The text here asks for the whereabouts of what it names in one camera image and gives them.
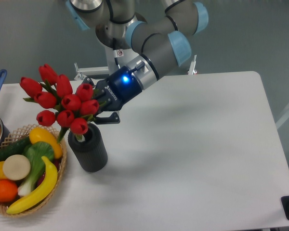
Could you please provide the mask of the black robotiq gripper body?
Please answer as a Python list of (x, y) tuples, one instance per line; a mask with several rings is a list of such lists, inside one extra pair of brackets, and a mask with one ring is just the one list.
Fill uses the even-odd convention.
[(102, 103), (102, 112), (119, 111), (125, 103), (142, 92), (141, 85), (126, 66), (98, 81), (95, 89), (98, 90), (95, 99)]

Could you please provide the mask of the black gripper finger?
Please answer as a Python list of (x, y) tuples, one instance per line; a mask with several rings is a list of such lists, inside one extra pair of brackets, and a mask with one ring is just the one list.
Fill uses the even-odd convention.
[(93, 80), (89, 77), (84, 78), (81, 84), (82, 93), (85, 93), (86, 95), (89, 95), (89, 93), (91, 93), (92, 95), (94, 95), (94, 89), (95, 89), (95, 84)]
[(109, 117), (96, 117), (95, 124), (106, 125), (106, 124), (118, 124), (120, 123), (120, 117), (117, 112), (113, 112)]

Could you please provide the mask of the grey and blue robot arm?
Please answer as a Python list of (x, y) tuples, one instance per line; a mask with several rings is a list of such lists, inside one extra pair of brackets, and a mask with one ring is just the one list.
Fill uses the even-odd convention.
[(181, 66), (192, 54), (188, 36), (204, 30), (208, 11), (200, 2), (164, 0), (165, 17), (149, 24), (132, 0), (68, 0), (73, 19), (82, 30), (94, 28), (107, 55), (109, 76), (98, 81), (96, 124), (116, 124), (128, 101)]

